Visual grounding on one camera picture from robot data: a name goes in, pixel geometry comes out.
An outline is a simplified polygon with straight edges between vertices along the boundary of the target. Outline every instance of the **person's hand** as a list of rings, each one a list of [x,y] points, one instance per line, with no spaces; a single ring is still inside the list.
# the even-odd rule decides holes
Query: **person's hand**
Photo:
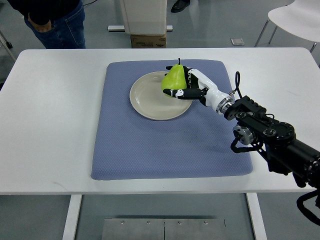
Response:
[[[35,30],[37,30],[40,33],[45,33],[45,32],[48,32],[48,31],[50,31],[52,29],[52,25],[51,25],[51,21],[50,20],[45,25],[38,25],[38,24],[36,24],[35,22],[33,22],[30,19],[30,15],[28,14],[28,21],[35,28]]]

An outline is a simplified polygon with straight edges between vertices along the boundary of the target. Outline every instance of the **white chair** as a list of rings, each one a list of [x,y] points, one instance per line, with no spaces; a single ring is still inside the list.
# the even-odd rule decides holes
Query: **white chair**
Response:
[[[257,47],[269,21],[276,25],[269,44],[278,27],[292,35],[313,42],[310,53],[320,42],[320,0],[295,0],[290,5],[271,10],[254,47]]]

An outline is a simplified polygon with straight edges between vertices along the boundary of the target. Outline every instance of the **chair leg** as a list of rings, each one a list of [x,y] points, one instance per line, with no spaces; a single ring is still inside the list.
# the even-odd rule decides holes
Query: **chair leg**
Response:
[[[274,30],[273,30],[273,33],[272,33],[272,35],[271,35],[271,38],[270,38],[270,40],[269,40],[269,44],[271,43],[271,40],[274,38],[274,35],[275,35],[277,29],[278,29],[278,26],[275,26],[275,28],[274,28]]]
[[[315,47],[317,46],[317,43],[315,42],[312,46],[312,48],[310,49],[310,53],[312,53],[312,51],[315,49]]]
[[[0,43],[2,43],[2,45],[5,48],[5,50],[7,51],[7,53],[10,55],[12,60],[15,62],[17,59],[9,49],[9,48],[12,48],[12,45],[11,45],[11,43],[8,44],[9,42],[6,40],[5,36],[2,34],[1,31],[0,31]]]
[[[264,24],[264,26],[263,26],[263,28],[262,28],[262,31],[261,31],[261,33],[260,33],[260,35],[259,35],[259,38],[258,38],[258,40],[256,41],[256,43],[255,43],[255,45],[254,45],[255,48],[257,47],[257,45],[258,45],[258,43],[259,43],[259,41],[260,41],[260,39],[261,39],[261,37],[262,37],[262,34],[264,34],[264,31],[265,31],[265,29],[266,29],[269,21],[270,21],[270,19],[268,19],[268,20],[265,22],[265,24]]]

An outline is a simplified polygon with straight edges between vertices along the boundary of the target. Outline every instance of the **beige plate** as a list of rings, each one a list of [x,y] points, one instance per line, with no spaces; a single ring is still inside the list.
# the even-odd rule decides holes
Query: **beige plate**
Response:
[[[130,102],[142,116],[152,120],[169,120],[183,114],[192,100],[166,96],[161,81],[166,71],[155,71],[140,77],[131,87]]]

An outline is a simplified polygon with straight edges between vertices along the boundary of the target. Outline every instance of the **green pear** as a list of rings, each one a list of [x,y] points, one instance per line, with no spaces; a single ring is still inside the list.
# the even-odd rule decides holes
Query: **green pear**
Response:
[[[180,64],[180,58],[179,58],[179,63],[172,66],[168,74],[165,75],[165,77],[163,78],[161,82],[161,88],[162,90],[164,89],[179,90],[179,89],[187,88],[184,66]]]

